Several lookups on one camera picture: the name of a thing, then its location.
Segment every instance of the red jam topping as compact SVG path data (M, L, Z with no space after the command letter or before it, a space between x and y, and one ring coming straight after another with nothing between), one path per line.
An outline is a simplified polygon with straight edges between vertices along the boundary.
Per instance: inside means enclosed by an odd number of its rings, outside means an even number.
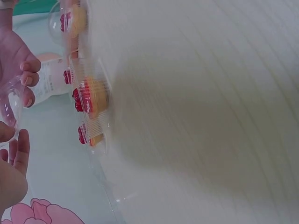
M87 82L84 81L84 83L80 85L79 89L82 96L82 102L83 102L85 112L92 113L93 105L92 105L92 99L91 99L90 90Z
M66 84L71 84L71 71L70 70L66 70L64 71L64 82Z

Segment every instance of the child's hand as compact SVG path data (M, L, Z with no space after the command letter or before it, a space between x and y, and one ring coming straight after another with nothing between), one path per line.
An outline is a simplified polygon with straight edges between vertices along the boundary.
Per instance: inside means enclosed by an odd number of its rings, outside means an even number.
M13 135L14 130L0 122L0 141L8 141ZM9 157L6 149L0 150L0 219L5 209L19 203L27 193L29 151L29 134L25 129L20 130L18 140L9 143Z
M23 105L30 107L35 101L33 92L27 86L39 81L37 72L41 62L31 53L24 41L11 29L0 28L0 87L14 76L21 76L25 85Z

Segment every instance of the finger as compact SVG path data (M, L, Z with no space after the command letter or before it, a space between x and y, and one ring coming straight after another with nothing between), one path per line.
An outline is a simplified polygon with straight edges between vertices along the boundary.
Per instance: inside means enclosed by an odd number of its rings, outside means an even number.
M30 152L29 133L22 129L19 133L18 150L14 160L14 168L26 176Z
M0 158L5 162L8 161L8 151L6 149L0 150Z
M13 138L15 133L14 127L10 127L0 121L0 142L6 142Z
M23 97L23 106L24 107L31 107L36 100L33 91L25 86L24 89L24 97Z
M26 71L22 74L21 83L25 86L36 86L39 81L39 75L36 72Z
M14 165L14 160L18 151L18 141L13 140L9 142L9 164Z
M41 64L40 60L35 58L34 60L24 61L20 65L20 69L22 71L38 72L41 69L41 66L42 66L42 64Z

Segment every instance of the plastic bottle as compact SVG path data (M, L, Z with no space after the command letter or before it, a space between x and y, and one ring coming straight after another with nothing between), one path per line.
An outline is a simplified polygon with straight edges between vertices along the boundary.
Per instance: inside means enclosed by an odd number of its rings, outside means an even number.
M68 93L67 84L64 81L65 63L62 58L42 62L39 74L39 82L31 87L36 101L34 105L41 103L53 95Z

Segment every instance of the clear plastic lid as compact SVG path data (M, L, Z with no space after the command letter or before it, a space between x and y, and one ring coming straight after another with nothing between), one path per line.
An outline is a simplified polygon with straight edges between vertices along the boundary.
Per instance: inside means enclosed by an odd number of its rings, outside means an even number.
M14 139L18 134L18 125L23 109L24 88L20 77L15 77L0 87L0 122L14 128L15 134L11 139ZM9 141L0 142L0 147Z

